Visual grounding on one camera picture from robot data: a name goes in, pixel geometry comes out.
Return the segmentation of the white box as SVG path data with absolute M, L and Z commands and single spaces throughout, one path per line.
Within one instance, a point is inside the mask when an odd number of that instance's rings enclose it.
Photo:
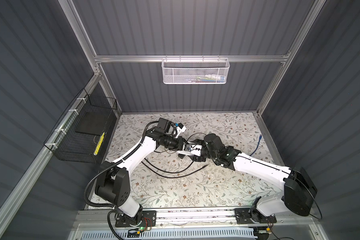
M 201 151 L 200 150 L 182 150 L 182 151 L 177 151 L 178 154 L 181 155 L 185 155 L 185 156 L 200 156 L 201 155 Z

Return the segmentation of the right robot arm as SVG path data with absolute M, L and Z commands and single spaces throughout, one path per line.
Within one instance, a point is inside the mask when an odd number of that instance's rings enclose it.
M 303 168 L 292 169 L 258 160 L 232 146 L 225 146 L 216 134 L 208 134 L 191 144 L 199 157 L 211 159 L 217 166 L 250 174 L 279 189 L 273 195 L 255 198 L 248 213 L 255 222 L 284 212 L 301 217 L 311 214 L 318 190 Z

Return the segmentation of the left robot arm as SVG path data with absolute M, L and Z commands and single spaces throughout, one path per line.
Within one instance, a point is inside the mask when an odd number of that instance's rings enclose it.
M 111 163 L 104 163 L 99 173 L 89 181 L 84 190 L 85 203 L 91 207 L 109 207 L 130 218 L 139 218 L 142 206 L 130 196 L 130 176 L 159 146 L 181 150 L 184 141 L 180 134 L 185 130 L 183 124 L 163 118 L 149 122 L 135 146 Z

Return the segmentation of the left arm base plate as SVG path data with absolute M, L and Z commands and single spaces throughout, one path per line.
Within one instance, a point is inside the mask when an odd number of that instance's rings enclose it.
M 156 225 L 157 211 L 142 210 L 135 217 L 127 214 L 117 215 L 115 227 L 154 227 Z

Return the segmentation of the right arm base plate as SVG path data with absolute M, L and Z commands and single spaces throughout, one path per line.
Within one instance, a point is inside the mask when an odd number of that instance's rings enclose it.
M 258 210 L 251 208 L 235 208 L 235 218 L 238 224 L 275 224 L 275 215 L 263 216 Z

